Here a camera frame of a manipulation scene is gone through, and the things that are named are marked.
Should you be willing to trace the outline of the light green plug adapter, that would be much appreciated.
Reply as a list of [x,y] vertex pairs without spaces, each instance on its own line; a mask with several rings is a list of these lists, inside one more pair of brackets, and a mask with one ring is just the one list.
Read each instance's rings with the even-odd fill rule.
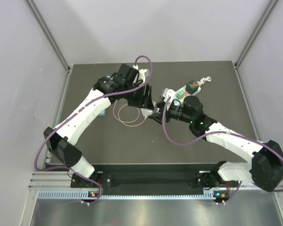
[[181,99],[181,98],[184,97],[184,95],[185,95],[185,90],[184,90],[184,89],[181,89],[181,90],[179,90],[179,91],[177,92],[176,98],[177,98],[177,99]]

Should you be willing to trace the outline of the white multicolour power strip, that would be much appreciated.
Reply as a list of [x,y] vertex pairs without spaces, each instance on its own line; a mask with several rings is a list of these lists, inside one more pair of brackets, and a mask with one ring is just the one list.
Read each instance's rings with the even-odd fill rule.
[[184,99],[188,96],[195,96],[201,91],[200,83],[194,80],[186,83],[175,92],[174,105],[182,106]]

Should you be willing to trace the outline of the dark green plug adapter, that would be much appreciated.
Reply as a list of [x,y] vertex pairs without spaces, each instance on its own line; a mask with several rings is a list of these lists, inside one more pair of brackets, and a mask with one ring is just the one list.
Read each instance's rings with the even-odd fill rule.
[[188,83],[186,83],[185,91],[189,94],[195,93],[199,88],[199,84],[195,80],[191,80]]

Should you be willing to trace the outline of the small white plug adapter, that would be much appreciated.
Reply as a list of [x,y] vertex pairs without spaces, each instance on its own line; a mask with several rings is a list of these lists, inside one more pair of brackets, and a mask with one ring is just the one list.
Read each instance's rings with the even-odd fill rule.
[[154,110],[141,108],[140,110],[141,110],[143,117],[145,118],[148,118],[150,115],[153,115],[158,112],[157,108],[155,108]]

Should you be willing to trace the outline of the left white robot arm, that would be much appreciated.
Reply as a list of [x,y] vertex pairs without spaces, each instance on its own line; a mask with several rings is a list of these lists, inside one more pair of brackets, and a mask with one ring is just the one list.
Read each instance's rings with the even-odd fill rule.
[[148,84],[152,72],[152,68],[140,69],[138,65],[121,64],[118,72],[99,78],[69,117],[54,128],[45,129],[42,147],[47,147],[65,169],[77,173],[86,186],[94,186],[98,180],[96,170],[75,147],[78,139],[97,116],[116,100],[123,98],[134,107],[153,112],[155,107]]

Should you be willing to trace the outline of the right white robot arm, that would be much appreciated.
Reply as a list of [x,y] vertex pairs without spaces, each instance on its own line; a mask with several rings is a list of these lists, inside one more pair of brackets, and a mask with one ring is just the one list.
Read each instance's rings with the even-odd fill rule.
[[240,156],[245,161],[231,163],[221,161],[210,175],[211,182],[222,186],[227,181],[253,183],[267,192],[276,191],[283,180],[283,152],[278,143],[267,143],[242,136],[210,118],[203,112],[203,104],[196,96],[187,96],[181,105],[164,98],[159,102],[160,109],[149,118],[165,125],[170,119],[189,124],[189,129],[198,140],[219,145]]

